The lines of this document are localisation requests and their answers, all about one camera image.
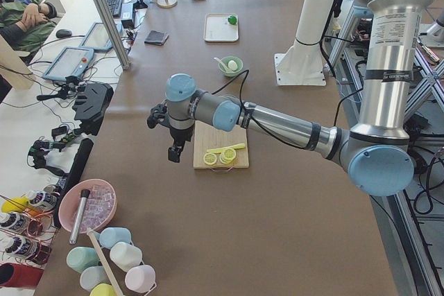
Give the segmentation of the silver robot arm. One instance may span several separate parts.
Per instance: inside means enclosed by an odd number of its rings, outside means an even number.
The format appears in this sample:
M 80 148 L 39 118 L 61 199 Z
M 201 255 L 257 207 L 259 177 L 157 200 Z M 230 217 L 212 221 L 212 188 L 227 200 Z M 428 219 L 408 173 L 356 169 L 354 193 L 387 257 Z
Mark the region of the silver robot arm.
M 352 183 L 376 196 L 393 195 L 413 179 L 404 118 L 422 12 L 434 0 L 355 0 L 373 14 L 364 87 L 357 123 L 349 130 L 318 123 L 243 100 L 199 89 L 177 73 L 166 83 L 166 98 L 147 119 L 173 138 L 168 151 L 179 162 L 195 123 L 231 131 L 235 126 L 264 132 L 294 148 L 315 151 L 346 171 Z

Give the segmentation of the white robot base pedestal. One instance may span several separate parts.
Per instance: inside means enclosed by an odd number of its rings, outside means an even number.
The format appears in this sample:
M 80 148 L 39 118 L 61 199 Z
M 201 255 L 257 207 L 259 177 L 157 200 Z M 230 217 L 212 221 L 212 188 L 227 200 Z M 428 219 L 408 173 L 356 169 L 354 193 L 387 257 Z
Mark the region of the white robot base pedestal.
M 326 85 L 319 43 L 333 3 L 334 0 L 304 0 L 293 46 L 286 53 L 275 54 L 278 85 Z

